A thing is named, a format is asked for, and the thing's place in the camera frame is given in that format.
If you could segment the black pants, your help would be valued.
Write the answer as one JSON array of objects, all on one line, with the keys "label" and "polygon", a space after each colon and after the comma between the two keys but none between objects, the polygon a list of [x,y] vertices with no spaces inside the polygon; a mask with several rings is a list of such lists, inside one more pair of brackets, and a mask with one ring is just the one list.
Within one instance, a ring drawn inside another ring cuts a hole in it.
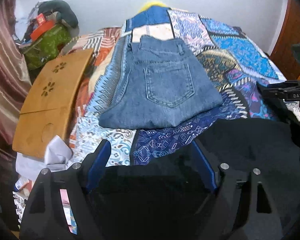
[{"label": "black pants", "polygon": [[88,174],[92,239],[300,239],[300,123],[218,120],[147,165]]}]

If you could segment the brown wooden door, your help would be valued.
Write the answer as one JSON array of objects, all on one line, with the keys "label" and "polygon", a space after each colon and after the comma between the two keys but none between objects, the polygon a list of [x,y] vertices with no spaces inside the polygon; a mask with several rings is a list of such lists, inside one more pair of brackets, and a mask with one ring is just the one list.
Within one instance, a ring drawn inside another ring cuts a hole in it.
[{"label": "brown wooden door", "polygon": [[292,45],[300,43],[300,5],[288,0],[285,19],[270,59],[288,80],[300,77],[300,65],[292,53]]}]

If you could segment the patchwork blue bedsheet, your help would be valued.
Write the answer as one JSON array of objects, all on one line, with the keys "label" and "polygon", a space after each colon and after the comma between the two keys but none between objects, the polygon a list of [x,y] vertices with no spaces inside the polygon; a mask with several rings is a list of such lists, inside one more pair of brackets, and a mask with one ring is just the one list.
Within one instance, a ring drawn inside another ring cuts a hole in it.
[{"label": "patchwork blue bedsheet", "polygon": [[70,161],[82,162],[107,140],[107,166],[146,165],[189,145],[219,119],[277,120],[258,85],[285,80],[238,27],[152,6],[126,20],[91,77]]}]

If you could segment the white crumpled cloth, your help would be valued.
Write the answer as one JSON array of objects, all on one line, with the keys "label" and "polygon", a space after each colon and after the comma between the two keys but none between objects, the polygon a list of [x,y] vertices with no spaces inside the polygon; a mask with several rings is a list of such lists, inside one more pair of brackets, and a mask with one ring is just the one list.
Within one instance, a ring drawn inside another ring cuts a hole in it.
[{"label": "white crumpled cloth", "polygon": [[66,170],[71,157],[70,147],[56,135],[48,143],[43,160],[18,152],[15,170],[22,177],[35,181],[44,168],[48,168],[52,172]]}]

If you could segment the wooden lap desk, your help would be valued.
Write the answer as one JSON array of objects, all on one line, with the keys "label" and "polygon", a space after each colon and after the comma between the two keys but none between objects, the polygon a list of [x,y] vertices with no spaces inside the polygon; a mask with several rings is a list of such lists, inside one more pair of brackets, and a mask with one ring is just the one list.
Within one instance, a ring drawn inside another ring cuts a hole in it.
[{"label": "wooden lap desk", "polygon": [[92,54],[92,49],[80,50],[45,64],[21,108],[15,152],[42,159],[55,136],[66,138],[74,97]]}]

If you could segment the folded blue jeans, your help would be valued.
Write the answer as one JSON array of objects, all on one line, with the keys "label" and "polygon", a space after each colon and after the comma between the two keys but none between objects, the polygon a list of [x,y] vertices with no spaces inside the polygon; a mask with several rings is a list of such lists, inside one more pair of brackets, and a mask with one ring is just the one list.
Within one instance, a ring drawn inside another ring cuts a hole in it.
[{"label": "folded blue jeans", "polygon": [[121,77],[99,124],[112,129],[176,127],[220,106],[222,96],[179,38],[121,39]]}]

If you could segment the maroon striped curtain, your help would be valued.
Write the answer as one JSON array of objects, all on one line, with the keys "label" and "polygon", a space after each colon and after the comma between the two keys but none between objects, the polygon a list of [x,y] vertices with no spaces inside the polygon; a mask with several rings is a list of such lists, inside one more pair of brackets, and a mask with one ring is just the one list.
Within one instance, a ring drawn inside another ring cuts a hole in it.
[{"label": "maroon striped curtain", "polygon": [[31,88],[23,54],[12,35],[15,0],[0,0],[0,148],[12,144],[20,109]]}]

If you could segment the green patterned bag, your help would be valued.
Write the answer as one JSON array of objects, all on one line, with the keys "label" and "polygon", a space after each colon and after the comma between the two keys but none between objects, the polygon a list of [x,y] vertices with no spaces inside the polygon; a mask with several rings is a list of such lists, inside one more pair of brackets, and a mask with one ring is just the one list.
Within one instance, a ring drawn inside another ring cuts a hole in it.
[{"label": "green patterned bag", "polygon": [[68,29],[64,25],[57,24],[29,46],[20,47],[28,70],[40,68],[55,59],[70,40]]}]

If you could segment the yellow plush toy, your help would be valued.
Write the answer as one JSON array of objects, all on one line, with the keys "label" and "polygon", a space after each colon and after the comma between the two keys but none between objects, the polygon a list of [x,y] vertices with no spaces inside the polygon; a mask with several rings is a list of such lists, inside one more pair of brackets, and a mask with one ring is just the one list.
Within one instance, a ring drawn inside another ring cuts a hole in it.
[{"label": "yellow plush toy", "polygon": [[148,10],[152,6],[158,6],[158,7],[168,7],[168,5],[162,1],[159,0],[149,0],[145,2],[141,8],[138,10],[138,13],[141,13],[143,11]]}]

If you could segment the orange red box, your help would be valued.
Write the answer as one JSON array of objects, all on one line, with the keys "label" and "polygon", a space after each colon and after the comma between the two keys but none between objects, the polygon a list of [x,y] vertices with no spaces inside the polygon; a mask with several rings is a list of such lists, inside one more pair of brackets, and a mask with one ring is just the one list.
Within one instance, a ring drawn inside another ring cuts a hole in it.
[{"label": "orange red box", "polygon": [[36,41],[43,33],[54,27],[55,23],[53,20],[47,20],[41,13],[36,17],[38,26],[30,34],[31,40]]}]

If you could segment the dark green cushion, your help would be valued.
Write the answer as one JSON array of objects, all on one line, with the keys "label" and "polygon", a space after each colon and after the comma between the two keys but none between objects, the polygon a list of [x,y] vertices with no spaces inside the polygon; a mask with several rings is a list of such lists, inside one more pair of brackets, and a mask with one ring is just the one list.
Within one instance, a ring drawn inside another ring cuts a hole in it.
[{"label": "dark green cushion", "polygon": [[63,0],[50,0],[43,2],[38,7],[38,15],[42,14],[46,20],[62,23],[66,27],[78,27],[78,19],[71,10],[70,5]]}]

